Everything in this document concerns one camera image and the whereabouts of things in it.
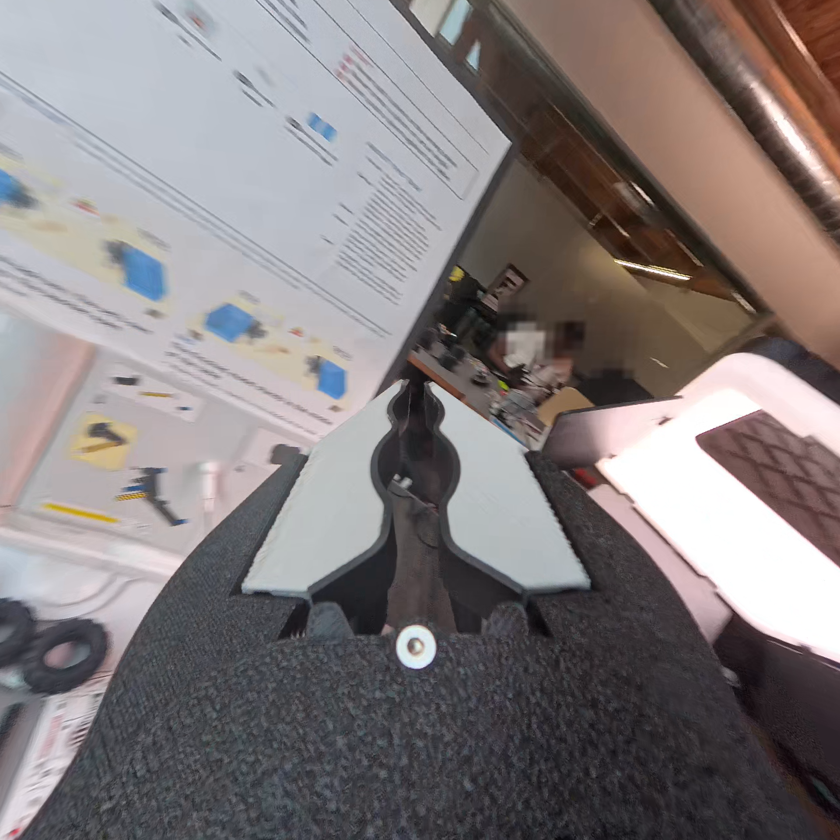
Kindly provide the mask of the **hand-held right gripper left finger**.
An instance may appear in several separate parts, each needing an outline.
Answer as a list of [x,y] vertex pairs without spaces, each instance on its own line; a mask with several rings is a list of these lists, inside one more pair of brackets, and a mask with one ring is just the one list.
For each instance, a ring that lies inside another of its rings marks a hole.
[[312,599],[384,549],[399,465],[397,381],[315,444],[242,581],[247,595]]

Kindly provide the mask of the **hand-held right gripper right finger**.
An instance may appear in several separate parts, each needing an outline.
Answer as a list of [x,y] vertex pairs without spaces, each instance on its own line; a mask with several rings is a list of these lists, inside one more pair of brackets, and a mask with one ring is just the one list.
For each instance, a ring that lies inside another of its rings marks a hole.
[[529,451],[436,383],[425,406],[443,497],[443,544],[463,565],[519,597],[592,583],[526,459]]

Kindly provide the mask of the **cluttered office table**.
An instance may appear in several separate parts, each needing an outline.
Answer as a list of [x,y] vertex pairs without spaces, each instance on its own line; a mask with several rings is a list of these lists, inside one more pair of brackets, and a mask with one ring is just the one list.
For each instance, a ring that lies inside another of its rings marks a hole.
[[522,417],[507,421],[499,418],[497,409],[507,396],[508,387],[472,356],[466,354],[451,369],[444,367],[436,356],[422,349],[411,351],[407,361],[441,389],[514,437],[525,448],[539,451],[543,447],[548,428],[536,428]]

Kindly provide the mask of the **toy instruction booklet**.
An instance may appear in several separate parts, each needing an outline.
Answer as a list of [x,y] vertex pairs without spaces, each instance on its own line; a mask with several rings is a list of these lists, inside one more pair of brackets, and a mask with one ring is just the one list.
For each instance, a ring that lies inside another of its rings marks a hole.
[[185,555],[303,437],[158,371],[98,351],[18,507]]

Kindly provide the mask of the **instruction booklet on stand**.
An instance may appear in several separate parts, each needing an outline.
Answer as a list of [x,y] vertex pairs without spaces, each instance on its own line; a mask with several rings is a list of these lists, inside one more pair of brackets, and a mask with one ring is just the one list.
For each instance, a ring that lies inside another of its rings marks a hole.
[[98,351],[110,352],[2,309],[2,597],[25,602],[40,625],[74,617],[102,623],[110,665],[164,583],[220,523],[181,555],[19,509]]

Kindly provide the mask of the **black toy tyre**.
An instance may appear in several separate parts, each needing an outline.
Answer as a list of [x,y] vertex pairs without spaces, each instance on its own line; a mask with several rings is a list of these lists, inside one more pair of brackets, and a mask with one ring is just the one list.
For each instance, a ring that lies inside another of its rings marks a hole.
[[1,599],[1,668],[15,665],[35,637],[35,618],[29,607],[14,599]]
[[[48,656],[63,645],[71,647],[72,662],[50,665]],[[35,694],[65,694],[83,685],[97,672],[109,646],[106,628],[91,619],[74,617],[51,624],[36,634],[23,658],[24,683]]]

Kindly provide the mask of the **ceiling strip light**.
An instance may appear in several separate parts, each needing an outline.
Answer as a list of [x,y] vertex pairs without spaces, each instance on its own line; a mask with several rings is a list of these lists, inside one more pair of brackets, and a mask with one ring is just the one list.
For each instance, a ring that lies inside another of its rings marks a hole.
[[642,264],[632,260],[616,257],[613,258],[613,262],[629,272],[639,275],[645,275],[646,277],[656,277],[660,280],[667,280],[670,282],[676,282],[678,284],[686,283],[692,280],[692,276],[689,274],[677,271],[675,269],[665,268],[662,266]]

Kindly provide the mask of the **spotted sticker sheet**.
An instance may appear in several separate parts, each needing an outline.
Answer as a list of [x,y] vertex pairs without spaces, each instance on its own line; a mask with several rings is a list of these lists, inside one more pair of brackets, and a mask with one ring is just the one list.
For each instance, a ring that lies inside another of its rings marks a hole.
[[105,671],[63,694],[41,698],[23,751],[2,793],[1,838],[20,838],[75,758],[112,677]]

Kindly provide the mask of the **silver ventilation duct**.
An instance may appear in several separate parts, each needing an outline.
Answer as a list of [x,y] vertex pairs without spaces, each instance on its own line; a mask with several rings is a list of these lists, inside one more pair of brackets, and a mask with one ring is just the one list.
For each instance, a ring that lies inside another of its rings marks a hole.
[[750,22],[733,2],[650,5],[838,246],[838,148]]

